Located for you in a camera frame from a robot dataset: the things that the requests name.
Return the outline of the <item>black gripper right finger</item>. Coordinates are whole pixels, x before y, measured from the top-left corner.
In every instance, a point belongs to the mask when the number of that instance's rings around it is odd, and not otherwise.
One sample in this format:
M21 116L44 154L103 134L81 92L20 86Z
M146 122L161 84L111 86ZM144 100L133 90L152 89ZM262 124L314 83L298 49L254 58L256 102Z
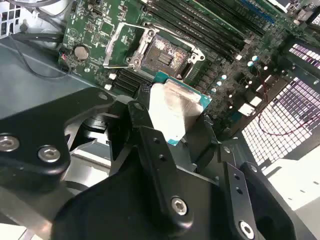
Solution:
M218 141L206 116L197 117L186 139L194 171L213 180L220 191L224 239L316 238L255 164L237 165L234 153Z

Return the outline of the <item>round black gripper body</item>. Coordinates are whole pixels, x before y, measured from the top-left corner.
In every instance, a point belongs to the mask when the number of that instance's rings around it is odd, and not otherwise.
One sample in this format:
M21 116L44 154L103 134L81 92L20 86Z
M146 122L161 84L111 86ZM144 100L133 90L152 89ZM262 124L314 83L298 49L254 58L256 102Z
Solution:
M211 180L177 169L193 224L180 240L234 240L235 228L221 189ZM126 166L70 199L53 221L55 240L173 240L139 163Z

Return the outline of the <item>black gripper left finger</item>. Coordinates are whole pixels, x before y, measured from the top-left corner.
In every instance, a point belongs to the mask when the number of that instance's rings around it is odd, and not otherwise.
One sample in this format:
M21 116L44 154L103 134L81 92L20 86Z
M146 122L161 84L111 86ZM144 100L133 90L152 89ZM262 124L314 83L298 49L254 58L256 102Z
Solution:
M71 165L86 120L107 116L111 155L119 173L140 164L168 233L185 233L193 224L179 174L163 134L154 129L138 101L118 102L96 87L23 110L0 121L0 211L35 233L53 233L53 223L73 197L62 180Z

